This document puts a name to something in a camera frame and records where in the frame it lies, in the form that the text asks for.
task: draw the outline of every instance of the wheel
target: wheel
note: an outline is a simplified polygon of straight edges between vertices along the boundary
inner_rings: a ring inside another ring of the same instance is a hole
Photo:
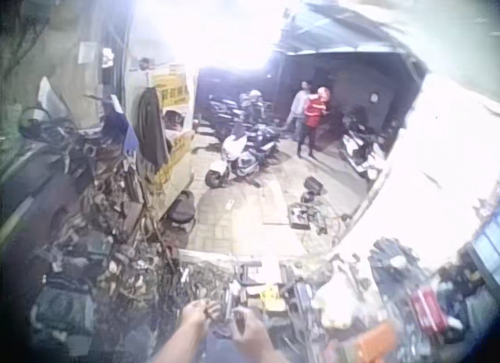
[[[205,176],[205,183],[206,186],[211,189],[218,189],[219,187],[222,187],[223,175],[215,170],[209,170]]]

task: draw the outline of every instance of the concrete floor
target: concrete floor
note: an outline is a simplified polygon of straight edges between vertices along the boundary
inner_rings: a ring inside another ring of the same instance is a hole
[[[338,157],[335,144],[317,153],[317,160],[296,156],[296,144],[282,140],[277,164],[256,178],[262,187],[230,179],[226,187],[205,185],[209,164],[220,158],[220,144],[211,130],[201,128],[193,145],[197,225],[187,249],[235,255],[295,256],[325,253],[343,230],[335,217],[353,212],[366,196],[366,182]],[[328,234],[293,230],[287,206],[300,201],[304,179],[316,177],[326,193],[316,199],[327,217]]]

